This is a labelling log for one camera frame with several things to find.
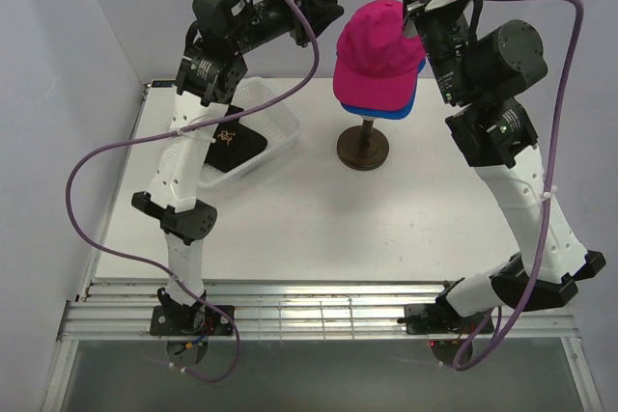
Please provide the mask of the magenta baseball cap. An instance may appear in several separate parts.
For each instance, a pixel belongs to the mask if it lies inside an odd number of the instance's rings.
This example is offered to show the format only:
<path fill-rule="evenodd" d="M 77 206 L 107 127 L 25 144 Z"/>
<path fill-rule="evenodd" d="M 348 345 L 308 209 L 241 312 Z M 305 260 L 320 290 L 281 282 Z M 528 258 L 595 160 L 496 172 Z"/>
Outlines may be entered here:
<path fill-rule="evenodd" d="M 421 40 L 404 35 L 403 4 L 375 0 L 358 9 L 336 44 L 337 60 L 371 76 L 404 72 L 425 58 Z"/>

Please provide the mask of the blue baseball cap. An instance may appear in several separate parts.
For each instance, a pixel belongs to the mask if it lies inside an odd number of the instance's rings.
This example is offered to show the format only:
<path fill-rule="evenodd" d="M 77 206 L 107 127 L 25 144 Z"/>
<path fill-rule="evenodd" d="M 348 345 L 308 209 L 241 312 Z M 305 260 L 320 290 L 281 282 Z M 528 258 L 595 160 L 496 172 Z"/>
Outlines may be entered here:
<path fill-rule="evenodd" d="M 371 76 L 353 70 L 337 60 L 333 75 L 333 93 L 342 108 L 368 118 L 401 120 L 411 111 L 416 98 L 418 75 L 426 65 L 422 58 L 402 73 Z"/>

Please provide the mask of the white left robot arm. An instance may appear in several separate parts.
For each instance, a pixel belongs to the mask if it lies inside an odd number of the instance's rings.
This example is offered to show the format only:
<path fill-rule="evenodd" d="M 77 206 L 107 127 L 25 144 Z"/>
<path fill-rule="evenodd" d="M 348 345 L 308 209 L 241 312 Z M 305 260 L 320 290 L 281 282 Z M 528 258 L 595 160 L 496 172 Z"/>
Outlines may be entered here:
<path fill-rule="evenodd" d="M 163 305 L 175 306 L 171 321 L 187 335 L 205 322 L 205 312 L 197 305 L 205 294 L 202 250 L 216 210 L 200 201 L 197 192 L 215 128 L 206 126 L 193 134 L 180 131 L 226 115 L 247 72 L 246 53 L 285 34 L 300 46 L 309 42 L 285 0 L 193 0 L 192 10 L 194 20 L 174 85 L 174 138 L 148 188 L 131 199 L 132 206 L 156 219 L 164 232 L 171 275 L 158 298 Z"/>

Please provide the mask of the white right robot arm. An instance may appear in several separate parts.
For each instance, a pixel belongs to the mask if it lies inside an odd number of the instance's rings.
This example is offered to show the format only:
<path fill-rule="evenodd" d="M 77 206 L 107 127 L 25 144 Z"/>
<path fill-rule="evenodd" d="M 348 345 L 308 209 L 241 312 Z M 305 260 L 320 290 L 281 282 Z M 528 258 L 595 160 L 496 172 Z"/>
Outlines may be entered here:
<path fill-rule="evenodd" d="M 405 23 L 417 32 L 467 164 L 493 194 L 518 245 L 496 269 L 448 285 L 426 309 L 448 332 L 501 306 L 519 312 L 561 308 L 578 283 L 605 266 L 601 252 L 576 238 L 553 190 L 553 154 L 518 96 L 548 72 L 540 34 L 515 19 L 477 34 L 484 0 L 405 0 Z"/>

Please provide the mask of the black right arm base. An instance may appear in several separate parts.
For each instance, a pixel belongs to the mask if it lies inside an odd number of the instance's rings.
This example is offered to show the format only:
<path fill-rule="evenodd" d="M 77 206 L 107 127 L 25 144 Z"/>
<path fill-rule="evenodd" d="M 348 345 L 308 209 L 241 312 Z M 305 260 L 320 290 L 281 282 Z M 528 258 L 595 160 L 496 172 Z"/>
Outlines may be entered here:
<path fill-rule="evenodd" d="M 467 317 L 449 316 L 434 303 L 407 304 L 397 323 L 403 325 L 409 335 L 440 335 L 458 340 L 476 330 L 485 315 L 479 312 Z"/>

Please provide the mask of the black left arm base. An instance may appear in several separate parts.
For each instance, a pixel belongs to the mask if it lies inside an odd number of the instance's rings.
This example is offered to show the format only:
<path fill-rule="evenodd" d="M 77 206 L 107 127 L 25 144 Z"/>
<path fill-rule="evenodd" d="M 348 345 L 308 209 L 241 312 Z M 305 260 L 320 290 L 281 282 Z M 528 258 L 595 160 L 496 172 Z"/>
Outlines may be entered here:
<path fill-rule="evenodd" d="M 197 301 L 191 305 L 180 304 L 164 288 L 157 291 L 157 299 L 149 328 L 152 336 L 231 336 L 234 333 L 229 318 L 222 315 L 234 317 L 234 306 L 217 306 L 219 313 Z"/>

